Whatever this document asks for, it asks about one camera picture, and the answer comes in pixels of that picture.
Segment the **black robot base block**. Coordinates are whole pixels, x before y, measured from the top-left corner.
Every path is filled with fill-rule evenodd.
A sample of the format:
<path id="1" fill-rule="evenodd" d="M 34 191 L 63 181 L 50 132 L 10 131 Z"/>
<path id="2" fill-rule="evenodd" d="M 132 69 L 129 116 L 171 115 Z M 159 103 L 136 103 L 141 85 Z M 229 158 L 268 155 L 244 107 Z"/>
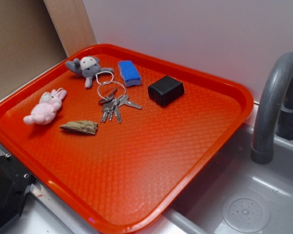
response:
<path id="1" fill-rule="evenodd" d="M 0 231 L 21 217 L 33 179 L 14 155 L 0 156 Z"/>

